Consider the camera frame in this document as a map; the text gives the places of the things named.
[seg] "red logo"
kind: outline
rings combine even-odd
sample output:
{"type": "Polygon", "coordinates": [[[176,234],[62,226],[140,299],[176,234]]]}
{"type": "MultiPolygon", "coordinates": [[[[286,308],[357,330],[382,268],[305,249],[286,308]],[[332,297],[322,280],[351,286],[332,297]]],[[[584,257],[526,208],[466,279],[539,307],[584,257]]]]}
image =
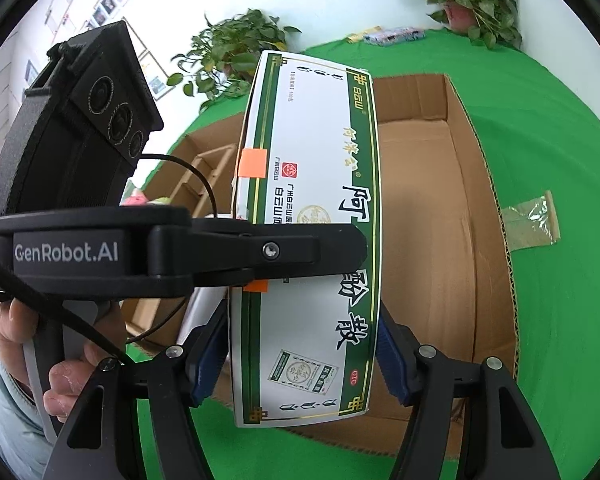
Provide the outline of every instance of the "red logo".
{"type": "Polygon", "coordinates": [[[298,176],[298,165],[292,162],[283,162],[281,172],[282,176],[295,178],[298,176]]]}

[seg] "camera lens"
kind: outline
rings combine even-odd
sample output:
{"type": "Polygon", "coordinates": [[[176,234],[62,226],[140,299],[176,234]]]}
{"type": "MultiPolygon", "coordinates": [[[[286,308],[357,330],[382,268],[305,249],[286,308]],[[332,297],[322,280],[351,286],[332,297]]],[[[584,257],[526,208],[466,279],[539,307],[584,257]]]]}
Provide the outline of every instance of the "camera lens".
{"type": "Polygon", "coordinates": [[[101,114],[107,109],[113,96],[113,82],[107,76],[98,79],[89,92],[89,110],[101,114]]]}
{"type": "Polygon", "coordinates": [[[131,129],[133,113],[128,103],[118,105],[109,121],[109,139],[114,144],[119,144],[131,129]]]}
{"type": "Polygon", "coordinates": [[[136,133],[134,133],[134,136],[131,137],[131,140],[129,141],[129,155],[132,158],[136,158],[136,156],[138,156],[138,154],[140,153],[141,148],[142,132],[138,130],[136,133]]]}

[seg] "human hand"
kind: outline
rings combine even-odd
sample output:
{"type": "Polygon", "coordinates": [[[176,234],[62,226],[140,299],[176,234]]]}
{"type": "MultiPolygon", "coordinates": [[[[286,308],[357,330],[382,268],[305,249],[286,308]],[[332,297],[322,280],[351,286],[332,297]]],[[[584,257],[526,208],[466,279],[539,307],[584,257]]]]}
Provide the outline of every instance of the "human hand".
{"type": "MultiPolygon", "coordinates": [[[[21,301],[0,303],[0,362],[29,394],[22,344],[33,337],[37,326],[38,313],[21,301]]],[[[125,322],[117,303],[112,302],[107,315],[94,327],[119,348],[125,347],[125,322]]],[[[80,359],[65,360],[53,366],[49,371],[51,389],[44,395],[46,412],[64,422],[96,365],[108,356],[95,343],[87,341],[80,359]]]]}

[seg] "green backdrop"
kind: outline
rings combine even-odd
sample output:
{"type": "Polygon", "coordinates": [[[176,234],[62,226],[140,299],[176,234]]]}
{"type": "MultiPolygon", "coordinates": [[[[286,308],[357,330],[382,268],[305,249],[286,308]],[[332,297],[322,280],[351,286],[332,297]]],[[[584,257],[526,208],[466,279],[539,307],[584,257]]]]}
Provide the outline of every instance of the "green backdrop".
{"type": "MultiPolygon", "coordinates": [[[[563,480],[582,480],[600,457],[600,121],[525,54],[504,47],[490,52],[446,31],[391,47],[335,42],[305,53],[365,68],[376,78],[449,74],[480,137],[500,205],[552,191],[562,240],[512,254],[518,382],[563,480]]],[[[243,98],[214,105],[187,132],[245,106],[243,98]]],[[[141,358],[135,349],[130,354],[141,358]]],[[[140,413],[150,478],[159,479],[145,403],[140,413]]],[[[217,480],[380,480],[393,464],[282,430],[239,430],[231,412],[212,400],[193,416],[217,480]]],[[[454,463],[445,464],[441,478],[452,479],[454,470],[454,463]]]]}

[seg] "gray sleeve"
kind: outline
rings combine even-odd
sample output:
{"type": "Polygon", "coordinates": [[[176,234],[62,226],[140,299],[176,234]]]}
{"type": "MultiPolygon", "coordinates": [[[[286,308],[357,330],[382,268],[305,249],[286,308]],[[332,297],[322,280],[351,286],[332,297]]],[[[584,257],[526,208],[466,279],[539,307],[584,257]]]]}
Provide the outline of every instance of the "gray sleeve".
{"type": "Polygon", "coordinates": [[[18,480],[41,480],[51,450],[36,405],[0,363],[0,456],[18,480]]]}

